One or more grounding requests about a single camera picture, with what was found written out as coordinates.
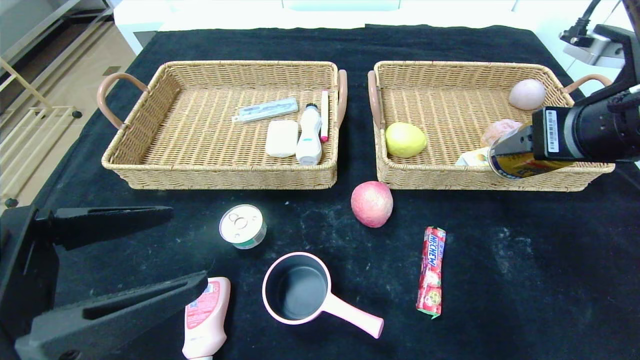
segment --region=table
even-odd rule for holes
[[[388,223],[351,213],[353,188],[376,179],[366,74],[380,60],[540,63],[567,85],[526,30],[429,26],[158,33],[127,70],[148,82],[170,60],[328,60],[346,69],[337,184],[321,191],[132,190],[100,157],[115,129],[95,113],[36,199],[44,208],[167,205],[174,219],[117,240],[59,249],[56,305],[207,269],[231,280],[215,359],[636,359],[640,335],[640,175],[620,165],[579,193],[396,190]],[[121,82],[108,103],[124,118],[140,96]],[[266,239],[240,251],[218,235],[236,204],[260,208]],[[447,230],[443,314],[415,310],[424,227]],[[336,295],[385,319],[379,340],[330,315],[286,326],[260,295],[268,266],[303,250],[327,264]],[[180,359],[177,313],[106,359]]]

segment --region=pink marker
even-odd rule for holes
[[[184,308],[184,346],[187,359],[211,360],[225,343],[223,325],[229,306],[231,282],[210,277],[202,295]]]
[[[320,117],[322,118],[322,127],[320,128],[320,142],[329,141],[329,91],[322,91],[322,99],[320,102]]]

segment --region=pink lotion bottle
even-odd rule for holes
[[[202,295],[184,308],[182,353],[191,360],[211,360],[227,339],[223,326],[231,282],[226,277],[210,277],[208,281]]]

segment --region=bar of soap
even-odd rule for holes
[[[455,165],[470,167],[489,166],[489,162],[486,158],[488,153],[489,147],[467,151],[460,155]]]
[[[293,120],[274,120],[267,128],[264,148],[269,156],[286,158],[296,154],[298,123]]]

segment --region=lemon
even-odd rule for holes
[[[424,149],[427,137],[417,126],[395,122],[387,128],[387,151],[401,158],[410,158]]]

